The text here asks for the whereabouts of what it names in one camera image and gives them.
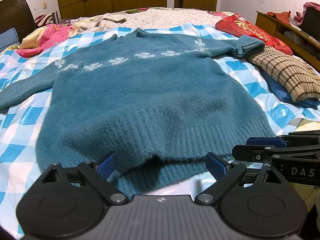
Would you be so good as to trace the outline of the teal knit sweater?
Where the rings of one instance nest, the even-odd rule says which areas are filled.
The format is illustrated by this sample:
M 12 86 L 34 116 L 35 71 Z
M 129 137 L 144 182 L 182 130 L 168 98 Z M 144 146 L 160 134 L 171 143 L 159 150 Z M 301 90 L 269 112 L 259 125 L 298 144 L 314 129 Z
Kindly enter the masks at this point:
M 216 40 L 137 29 L 9 85 L 1 108 L 51 89 L 35 146 L 39 169 L 114 151 L 119 163 L 110 182 L 128 196 L 142 194 L 204 172 L 208 152 L 228 160 L 249 137 L 274 136 L 259 104 L 215 60 L 263 49 L 246 35 Z

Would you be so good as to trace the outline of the blue folded knit garment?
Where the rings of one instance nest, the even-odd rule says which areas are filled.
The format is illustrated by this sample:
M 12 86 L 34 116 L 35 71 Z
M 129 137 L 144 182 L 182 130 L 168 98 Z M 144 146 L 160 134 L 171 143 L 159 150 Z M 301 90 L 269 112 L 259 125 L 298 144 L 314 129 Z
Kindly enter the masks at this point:
M 292 105 L 303 107 L 303 108 L 312 108 L 318 109 L 319 100 L 317 98 L 304 99 L 302 101 L 293 101 L 291 95 L 287 89 L 275 81 L 271 76 L 267 74 L 263 69 L 260 70 L 260 74 L 263 76 L 270 91 L 282 102 L 290 103 Z

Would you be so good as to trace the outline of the beige brown striped folded sweater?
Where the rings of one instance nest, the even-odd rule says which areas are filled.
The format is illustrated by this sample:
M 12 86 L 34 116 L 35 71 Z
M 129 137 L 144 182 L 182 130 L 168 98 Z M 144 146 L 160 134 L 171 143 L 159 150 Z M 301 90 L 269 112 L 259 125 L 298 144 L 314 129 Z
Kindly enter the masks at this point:
M 266 46 L 262 52 L 250 55 L 248 61 L 286 88 L 293 101 L 319 99 L 319 75 L 303 60 Z

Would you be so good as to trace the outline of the wooden tv cabinet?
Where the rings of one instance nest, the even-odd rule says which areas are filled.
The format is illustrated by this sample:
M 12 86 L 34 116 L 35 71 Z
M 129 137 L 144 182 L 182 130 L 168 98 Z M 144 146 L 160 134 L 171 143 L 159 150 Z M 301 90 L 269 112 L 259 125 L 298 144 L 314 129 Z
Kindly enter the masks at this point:
M 255 25 L 283 41 L 293 53 L 319 72 L 319 41 L 291 24 L 258 12 Z

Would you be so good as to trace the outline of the black television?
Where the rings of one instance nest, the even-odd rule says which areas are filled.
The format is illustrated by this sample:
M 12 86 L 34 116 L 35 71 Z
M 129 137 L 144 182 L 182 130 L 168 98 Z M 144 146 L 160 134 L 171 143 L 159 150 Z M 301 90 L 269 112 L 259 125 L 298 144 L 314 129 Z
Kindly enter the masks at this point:
M 299 28 L 303 32 L 309 34 L 314 39 L 319 41 L 319 36 L 320 36 L 319 24 L 320 24 L 320 15 L 316 16 L 315 14 L 312 14 L 310 11 L 308 11 Z

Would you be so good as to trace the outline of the red plastic shopping bag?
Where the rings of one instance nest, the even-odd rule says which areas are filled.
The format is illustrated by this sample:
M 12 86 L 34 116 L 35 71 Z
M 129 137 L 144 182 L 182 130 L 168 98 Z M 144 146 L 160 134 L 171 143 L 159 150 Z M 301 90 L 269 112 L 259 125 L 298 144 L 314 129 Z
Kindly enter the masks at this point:
M 215 27 L 220 31 L 224 31 L 225 33 L 232 34 L 236 37 L 247 35 L 258 38 L 264 41 L 267 46 L 272 46 L 276 50 L 281 51 L 286 55 L 293 55 L 292 50 L 287 44 L 280 39 L 271 36 L 266 31 L 249 22 L 239 14 L 234 14 L 232 16 L 228 16 L 227 18 L 223 18 L 217 22 Z

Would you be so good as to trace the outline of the pink cloth over television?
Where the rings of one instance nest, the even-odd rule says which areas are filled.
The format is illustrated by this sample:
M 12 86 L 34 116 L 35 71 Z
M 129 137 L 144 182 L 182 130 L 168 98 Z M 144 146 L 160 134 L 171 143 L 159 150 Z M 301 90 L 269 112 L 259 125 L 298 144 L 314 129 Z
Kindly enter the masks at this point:
M 296 14 L 293 16 L 293 21 L 295 26 L 300 26 L 304 20 L 304 17 L 308 11 L 310 11 L 312 14 L 315 14 L 316 16 L 319 16 L 319 10 L 320 5 L 315 2 L 306 2 L 303 5 L 303 11 L 302 12 L 296 12 Z

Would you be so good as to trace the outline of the orange cloth on cabinet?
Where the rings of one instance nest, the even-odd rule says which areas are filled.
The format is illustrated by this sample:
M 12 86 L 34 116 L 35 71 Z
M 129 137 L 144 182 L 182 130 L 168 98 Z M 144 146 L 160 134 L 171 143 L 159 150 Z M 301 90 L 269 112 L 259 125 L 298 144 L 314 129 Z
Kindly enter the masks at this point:
M 281 13 L 277 12 L 267 12 L 268 16 L 271 16 L 273 18 L 276 18 L 282 23 L 290 25 L 290 16 L 291 16 L 291 11 L 284 11 Z

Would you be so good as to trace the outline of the pink yellow floral quilt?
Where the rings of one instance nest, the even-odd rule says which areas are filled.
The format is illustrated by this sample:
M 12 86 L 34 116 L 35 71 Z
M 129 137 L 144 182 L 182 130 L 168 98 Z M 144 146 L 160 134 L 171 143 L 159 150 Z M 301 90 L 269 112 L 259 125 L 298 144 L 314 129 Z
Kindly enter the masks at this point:
M 61 24 L 49 24 L 37 28 L 26 36 L 19 45 L 16 53 L 24 58 L 36 56 L 46 49 L 49 49 L 67 40 L 74 31 L 71 27 Z

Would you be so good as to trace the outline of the floral white bed sheet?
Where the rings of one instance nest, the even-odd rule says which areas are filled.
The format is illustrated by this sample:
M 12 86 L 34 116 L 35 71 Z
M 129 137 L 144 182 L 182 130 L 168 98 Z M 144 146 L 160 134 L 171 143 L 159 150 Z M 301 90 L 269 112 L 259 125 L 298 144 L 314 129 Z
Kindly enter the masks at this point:
M 100 32 L 115 27 L 168 29 L 185 23 L 195 25 L 208 24 L 215 26 L 222 20 L 207 11 L 197 9 L 149 8 L 146 10 L 128 13 L 105 13 L 92 17 L 81 17 L 71 23 L 74 33 Z

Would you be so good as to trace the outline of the metal thermos bottle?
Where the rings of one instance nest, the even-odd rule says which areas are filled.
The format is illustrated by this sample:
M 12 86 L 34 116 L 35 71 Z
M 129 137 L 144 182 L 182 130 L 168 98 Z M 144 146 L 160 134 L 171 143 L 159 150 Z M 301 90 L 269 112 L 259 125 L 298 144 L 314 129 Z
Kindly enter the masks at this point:
M 58 15 L 57 11 L 52 12 L 52 18 L 53 18 L 54 24 L 59 24 L 60 23 L 59 15 Z

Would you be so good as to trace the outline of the blue pillow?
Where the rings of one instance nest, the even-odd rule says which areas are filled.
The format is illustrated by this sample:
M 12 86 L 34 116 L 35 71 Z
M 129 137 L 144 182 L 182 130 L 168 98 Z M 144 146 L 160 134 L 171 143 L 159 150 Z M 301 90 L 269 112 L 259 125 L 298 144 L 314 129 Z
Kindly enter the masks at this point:
M 0 52 L 12 45 L 20 45 L 15 28 L 11 28 L 0 34 Z

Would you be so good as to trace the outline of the red white striped cloth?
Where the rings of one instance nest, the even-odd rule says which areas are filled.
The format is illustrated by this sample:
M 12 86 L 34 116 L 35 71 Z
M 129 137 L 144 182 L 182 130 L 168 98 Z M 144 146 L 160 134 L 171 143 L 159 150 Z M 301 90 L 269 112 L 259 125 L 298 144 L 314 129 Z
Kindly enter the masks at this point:
M 35 18 L 34 21 L 38 27 L 42 27 L 42 26 L 54 23 L 52 14 L 40 15 L 37 18 Z

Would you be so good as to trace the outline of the dark wooden headboard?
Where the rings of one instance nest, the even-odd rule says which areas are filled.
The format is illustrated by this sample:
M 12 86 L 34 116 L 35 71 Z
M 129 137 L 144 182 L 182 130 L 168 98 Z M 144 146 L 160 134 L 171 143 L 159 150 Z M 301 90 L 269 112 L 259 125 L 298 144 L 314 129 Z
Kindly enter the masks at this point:
M 0 20 L 1 33 L 15 28 L 20 42 L 37 28 L 26 0 L 2 0 Z

